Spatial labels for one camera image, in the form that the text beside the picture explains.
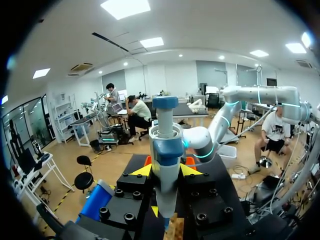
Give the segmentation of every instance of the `wooden floor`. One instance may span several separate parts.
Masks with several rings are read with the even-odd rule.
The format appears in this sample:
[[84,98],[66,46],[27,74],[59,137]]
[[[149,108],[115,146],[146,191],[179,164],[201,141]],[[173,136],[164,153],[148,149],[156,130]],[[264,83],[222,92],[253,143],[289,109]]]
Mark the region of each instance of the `wooden floor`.
[[[207,127],[211,120],[212,119],[210,117],[207,117],[204,120],[204,126]],[[237,117],[233,119],[233,127],[237,126],[237,120]],[[243,166],[237,169],[228,169],[230,174],[234,173],[236,170],[237,172],[243,171],[244,174],[248,175],[246,168],[252,167],[255,164],[254,143],[260,137],[260,131],[261,127],[256,127],[254,132],[247,132],[245,134],[246,138],[241,138],[238,144],[230,144],[237,148],[236,164]],[[93,127],[90,128],[89,139],[96,139]],[[303,153],[302,143],[305,143],[305,139],[305,135],[302,134],[292,156],[294,160],[298,159]],[[84,170],[84,166],[77,164],[77,157],[80,155],[87,155],[91,160],[93,160],[97,156],[91,148],[79,146],[77,141],[74,140],[71,140],[67,144],[52,142],[50,145],[46,146],[44,150],[53,154],[53,158],[57,166],[70,184],[73,184],[75,177]],[[133,154],[150,154],[148,136],[145,136],[142,141],[136,141],[134,145],[128,144],[117,146],[111,152],[99,155],[92,163],[94,179],[102,179],[110,185],[115,185],[117,179],[123,173]],[[233,180],[239,197],[244,197],[246,193],[249,192],[253,186],[258,184],[265,176],[280,173],[280,169],[277,167],[276,163],[279,163],[282,166],[283,156],[278,156],[272,152],[270,154],[270,158],[273,161],[272,168],[263,168],[261,172],[253,174],[244,180]],[[290,167],[291,169],[288,171],[286,176],[287,179],[296,167],[296,164],[293,164],[292,167]],[[58,182],[54,174],[49,174],[46,180],[47,182],[44,183],[43,186],[47,190],[51,191],[49,206],[54,210],[65,196],[68,189]],[[75,221],[85,203],[85,196],[82,191],[76,188],[74,188],[74,190],[75,192],[70,192],[55,212],[56,216],[63,224],[69,220]],[[33,217],[36,211],[34,205],[31,204],[29,199],[26,197],[22,200],[22,203]],[[41,231],[43,231],[45,225],[46,223],[40,218],[38,226]],[[49,236],[53,235],[53,232],[51,229],[47,228],[45,234]]]

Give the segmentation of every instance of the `white bin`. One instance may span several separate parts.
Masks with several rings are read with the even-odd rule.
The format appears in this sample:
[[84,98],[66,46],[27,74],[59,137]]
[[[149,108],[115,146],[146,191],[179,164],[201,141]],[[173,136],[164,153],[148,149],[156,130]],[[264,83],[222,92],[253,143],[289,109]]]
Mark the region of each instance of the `white bin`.
[[223,145],[217,151],[225,167],[231,168],[237,160],[237,148],[234,146]]

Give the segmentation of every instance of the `shorts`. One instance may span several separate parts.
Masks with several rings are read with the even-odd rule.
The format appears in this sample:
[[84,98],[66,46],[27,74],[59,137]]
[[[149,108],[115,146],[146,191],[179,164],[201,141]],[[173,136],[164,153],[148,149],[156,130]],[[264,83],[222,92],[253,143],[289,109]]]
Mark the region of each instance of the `shorts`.
[[283,148],[283,146],[285,145],[285,141],[284,140],[278,140],[278,141],[274,141],[270,138],[267,137],[267,139],[269,139],[268,144],[266,145],[266,147],[261,147],[261,150],[264,151],[274,151],[277,154],[280,152],[280,150]]

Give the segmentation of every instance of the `person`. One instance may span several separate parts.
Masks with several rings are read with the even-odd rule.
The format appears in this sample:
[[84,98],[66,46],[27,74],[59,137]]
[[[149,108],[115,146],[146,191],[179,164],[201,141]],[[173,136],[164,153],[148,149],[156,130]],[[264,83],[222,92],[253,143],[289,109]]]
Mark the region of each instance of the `person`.
[[261,129],[261,138],[254,145],[255,166],[248,171],[254,174],[260,171],[261,151],[274,151],[277,154],[284,153],[282,173],[291,157],[290,124],[282,119],[283,109],[277,106],[276,111],[271,112],[264,120]]
[[105,88],[110,92],[110,96],[105,96],[104,99],[109,100],[112,106],[115,104],[121,104],[120,96],[115,85],[113,83],[109,83]]
[[[133,108],[129,108],[129,103],[133,104]],[[130,143],[137,141],[139,138],[136,136],[136,127],[145,129],[151,127],[151,112],[144,101],[136,99],[136,96],[131,95],[125,100],[126,112],[129,115],[128,125],[131,138],[129,139]]]

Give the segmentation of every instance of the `yellow triangle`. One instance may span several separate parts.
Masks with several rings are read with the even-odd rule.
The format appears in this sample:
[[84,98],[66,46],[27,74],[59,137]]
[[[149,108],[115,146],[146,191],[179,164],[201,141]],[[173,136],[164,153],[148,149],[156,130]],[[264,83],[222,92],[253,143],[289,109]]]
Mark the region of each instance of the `yellow triangle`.
[[182,173],[183,173],[183,176],[188,176],[190,174],[194,174],[194,175],[201,175],[203,173],[197,171],[197,170],[194,170],[193,168],[191,167],[188,167],[182,163],[180,163],[180,168],[182,170]]
[[151,208],[152,208],[152,211],[154,212],[154,215],[156,217],[158,217],[158,207],[157,206],[151,206]]
[[151,163],[148,164],[147,166],[144,166],[140,169],[138,169],[137,171],[134,171],[132,173],[130,173],[130,175],[138,175],[141,174],[142,176],[149,176],[150,175],[150,170],[151,170]]

